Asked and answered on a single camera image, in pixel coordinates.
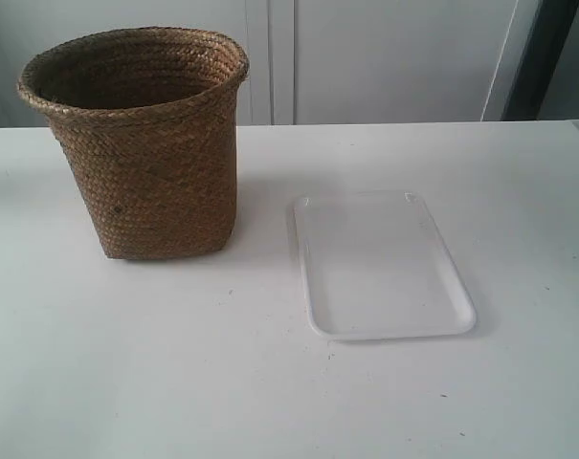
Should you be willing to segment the brown woven wicker basket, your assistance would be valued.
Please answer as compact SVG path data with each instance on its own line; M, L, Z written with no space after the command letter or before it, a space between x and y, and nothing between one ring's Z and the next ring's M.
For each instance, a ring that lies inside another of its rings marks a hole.
M48 122L106 256L220 251L237 213L236 106L249 72L219 32L117 29L23 69L20 97Z

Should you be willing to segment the white rectangular plastic tray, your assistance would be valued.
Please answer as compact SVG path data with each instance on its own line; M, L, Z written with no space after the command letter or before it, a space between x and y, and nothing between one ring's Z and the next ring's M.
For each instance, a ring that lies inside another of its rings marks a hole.
M422 339L475 326L472 298L418 194L311 194L292 213L306 313L320 336Z

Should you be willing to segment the white background cabinet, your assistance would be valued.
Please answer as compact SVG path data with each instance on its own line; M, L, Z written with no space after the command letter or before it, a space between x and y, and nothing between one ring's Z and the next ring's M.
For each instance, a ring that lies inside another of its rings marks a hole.
M499 120L536 1L0 1L0 127L38 126L15 83L67 40L143 26L219 31L251 68L252 124Z

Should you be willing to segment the dark metal frame post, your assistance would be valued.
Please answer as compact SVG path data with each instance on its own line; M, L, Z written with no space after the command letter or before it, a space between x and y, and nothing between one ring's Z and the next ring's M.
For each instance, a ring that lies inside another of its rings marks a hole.
M540 2L502 112L503 121L538 118L578 7L579 1Z

